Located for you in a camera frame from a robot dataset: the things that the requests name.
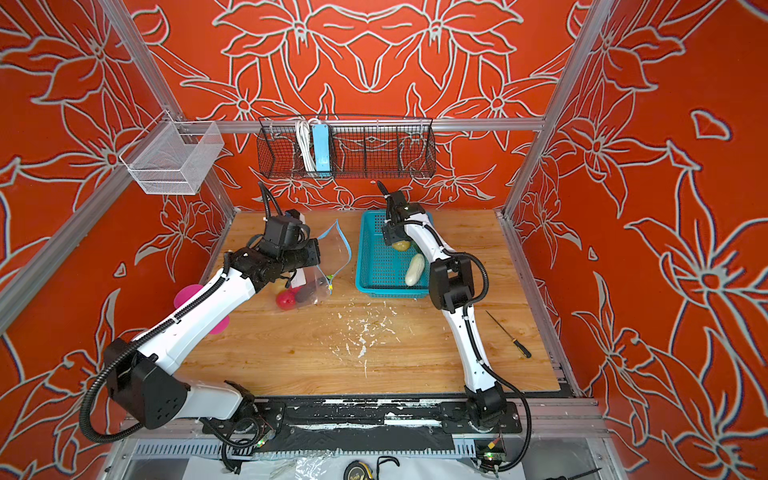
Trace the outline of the clear zip top bag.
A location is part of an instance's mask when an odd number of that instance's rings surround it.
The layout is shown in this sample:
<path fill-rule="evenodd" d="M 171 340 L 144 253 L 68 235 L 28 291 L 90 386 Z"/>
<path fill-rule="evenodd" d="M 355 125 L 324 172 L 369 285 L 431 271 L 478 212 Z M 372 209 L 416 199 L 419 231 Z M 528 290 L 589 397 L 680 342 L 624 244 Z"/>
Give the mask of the clear zip top bag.
<path fill-rule="evenodd" d="M 317 266 L 300 269 L 288 287 L 283 290 L 291 289 L 296 292 L 299 287 L 307 283 L 323 282 L 332 286 L 333 293 L 333 282 L 350 263 L 352 255 L 349 241 L 338 219 L 319 235 L 319 248 L 320 263 Z M 309 306 L 313 305 L 299 306 L 297 304 L 296 309 Z"/>

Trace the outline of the dark red apple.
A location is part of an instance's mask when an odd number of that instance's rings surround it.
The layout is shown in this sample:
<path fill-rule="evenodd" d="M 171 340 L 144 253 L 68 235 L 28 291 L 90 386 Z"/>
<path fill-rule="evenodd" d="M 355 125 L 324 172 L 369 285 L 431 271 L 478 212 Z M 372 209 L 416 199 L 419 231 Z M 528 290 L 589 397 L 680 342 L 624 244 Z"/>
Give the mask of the dark red apple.
<path fill-rule="evenodd" d="M 290 311 L 297 308 L 295 292 L 291 289 L 283 290 L 276 298 L 275 303 L 282 311 Z"/>

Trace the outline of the dark eggplant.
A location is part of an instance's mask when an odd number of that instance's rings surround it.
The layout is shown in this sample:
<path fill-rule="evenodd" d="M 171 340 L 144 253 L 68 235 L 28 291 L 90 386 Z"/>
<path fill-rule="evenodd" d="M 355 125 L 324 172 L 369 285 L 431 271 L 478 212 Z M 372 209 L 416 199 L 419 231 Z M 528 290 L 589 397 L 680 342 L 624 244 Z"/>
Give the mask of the dark eggplant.
<path fill-rule="evenodd" d="M 332 294 L 332 286 L 328 283 L 315 282 L 298 288 L 294 298 L 299 306 L 314 305 L 323 302 Z"/>

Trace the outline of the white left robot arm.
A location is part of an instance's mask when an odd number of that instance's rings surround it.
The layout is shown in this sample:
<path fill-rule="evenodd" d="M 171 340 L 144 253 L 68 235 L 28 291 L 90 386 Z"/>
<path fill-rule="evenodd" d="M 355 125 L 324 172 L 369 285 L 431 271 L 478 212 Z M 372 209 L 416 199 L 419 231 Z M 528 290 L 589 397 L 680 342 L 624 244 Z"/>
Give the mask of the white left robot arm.
<path fill-rule="evenodd" d="M 236 431 L 252 432 L 260 413 L 254 395 L 228 381 L 222 386 L 184 381 L 176 372 L 195 347 L 240 305 L 266 286 L 320 262 L 316 238 L 291 209 L 268 215 L 264 231 L 244 247 L 224 255 L 223 266 L 202 289 L 152 329 L 131 341 L 114 340 L 104 367 L 83 396 L 79 429 L 89 441 L 107 444 L 141 429 L 154 430 L 175 419 L 197 419 L 224 445 L 250 447 Z M 117 433 L 101 433 L 91 421 L 101 391 L 129 413 L 136 424 Z"/>

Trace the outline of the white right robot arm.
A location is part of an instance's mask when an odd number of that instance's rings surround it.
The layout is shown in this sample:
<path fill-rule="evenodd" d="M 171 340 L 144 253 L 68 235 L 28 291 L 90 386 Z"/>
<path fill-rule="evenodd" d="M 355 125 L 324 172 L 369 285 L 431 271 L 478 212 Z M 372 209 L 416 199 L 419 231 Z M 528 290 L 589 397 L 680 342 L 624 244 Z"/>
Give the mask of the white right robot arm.
<path fill-rule="evenodd" d="M 487 270 L 476 256 L 450 247 L 420 204 L 399 190 L 377 186 L 386 200 L 384 241 L 408 240 L 425 257 L 430 300 L 448 322 L 461 359 L 468 421 L 490 431 L 507 412 L 507 384 L 490 367 L 475 320 L 475 304 L 490 287 Z"/>

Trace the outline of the teal plastic basket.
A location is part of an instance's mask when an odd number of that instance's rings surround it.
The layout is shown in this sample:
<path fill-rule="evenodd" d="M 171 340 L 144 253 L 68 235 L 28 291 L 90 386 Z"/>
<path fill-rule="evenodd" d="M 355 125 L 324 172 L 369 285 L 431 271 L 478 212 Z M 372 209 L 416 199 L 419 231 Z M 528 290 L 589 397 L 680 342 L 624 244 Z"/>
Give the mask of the teal plastic basket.
<path fill-rule="evenodd" d="M 362 215 L 355 277 L 357 289 L 372 298 L 425 298 L 429 293 L 427 269 L 413 286 L 405 282 L 412 258 L 421 251 L 415 244 L 403 252 L 386 245 L 382 235 L 384 222 L 384 210 L 368 210 Z"/>

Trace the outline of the light blue power strip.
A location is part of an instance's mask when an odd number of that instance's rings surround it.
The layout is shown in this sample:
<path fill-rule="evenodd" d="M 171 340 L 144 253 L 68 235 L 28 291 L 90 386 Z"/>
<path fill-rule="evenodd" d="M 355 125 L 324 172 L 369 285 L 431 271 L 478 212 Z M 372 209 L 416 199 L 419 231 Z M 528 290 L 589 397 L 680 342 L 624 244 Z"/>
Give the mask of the light blue power strip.
<path fill-rule="evenodd" d="M 319 176 L 331 175 L 330 131 L 327 125 L 316 123 L 312 126 L 315 171 Z"/>

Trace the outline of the black screwdriver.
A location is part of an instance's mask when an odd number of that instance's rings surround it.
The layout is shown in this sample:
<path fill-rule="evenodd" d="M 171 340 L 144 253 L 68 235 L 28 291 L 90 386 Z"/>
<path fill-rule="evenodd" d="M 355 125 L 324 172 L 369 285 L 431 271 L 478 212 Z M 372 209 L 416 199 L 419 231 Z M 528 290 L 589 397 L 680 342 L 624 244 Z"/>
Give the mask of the black screwdriver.
<path fill-rule="evenodd" d="M 487 311 L 487 315 L 505 333 L 505 335 L 512 341 L 513 345 L 520 351 L 520 353 L 523 355 L 524 358 L 526 358 L 526 359 L 531 359 L 532 358 L 532 353 L 527 349 L 527 347 L 517 337 L 515 337 L 510 331 L 508 331 L 505 328 L 505 326 L 495 316 L 493 316 L 489 311 Z"/>

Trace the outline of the yellow black tape measure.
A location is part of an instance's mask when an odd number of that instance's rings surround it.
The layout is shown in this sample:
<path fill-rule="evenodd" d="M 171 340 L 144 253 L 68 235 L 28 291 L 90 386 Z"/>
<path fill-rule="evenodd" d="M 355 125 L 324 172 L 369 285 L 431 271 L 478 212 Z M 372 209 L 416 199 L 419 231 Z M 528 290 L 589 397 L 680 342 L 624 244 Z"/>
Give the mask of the yellow black tape measure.
<path fill-rule="evenodd" d="M 371 468 L 361 460 L 350 462 L 343 473 L 343 480 L 373 480 Z"/>

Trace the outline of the clear mesh wall bin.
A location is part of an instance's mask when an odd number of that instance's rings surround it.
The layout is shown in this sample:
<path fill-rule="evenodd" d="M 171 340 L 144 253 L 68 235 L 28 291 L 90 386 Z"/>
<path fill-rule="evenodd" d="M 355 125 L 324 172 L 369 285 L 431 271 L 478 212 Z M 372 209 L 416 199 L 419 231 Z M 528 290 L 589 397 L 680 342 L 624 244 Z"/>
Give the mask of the clear mesh wall bin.
<path fill-rule="evenodd" d="M 215 122 L 164 120 L 139 135 L 120 156 L 149 195 L 195 195 L 224 148 Z"/>

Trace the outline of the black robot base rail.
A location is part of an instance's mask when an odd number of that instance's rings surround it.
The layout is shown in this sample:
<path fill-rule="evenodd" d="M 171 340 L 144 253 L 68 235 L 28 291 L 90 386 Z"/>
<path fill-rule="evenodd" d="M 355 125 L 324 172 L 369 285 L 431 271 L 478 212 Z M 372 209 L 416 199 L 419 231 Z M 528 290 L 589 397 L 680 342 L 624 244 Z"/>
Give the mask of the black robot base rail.
<path fill-rule="evenodd" d="M 458 398 L 256 399 L 231 419 L 204 419 L 202 433 L 227 440 L 228 454 L 401 452 L 476 455 L 476 444 L 525 431 L 512 402 L 483 419 Z"/>

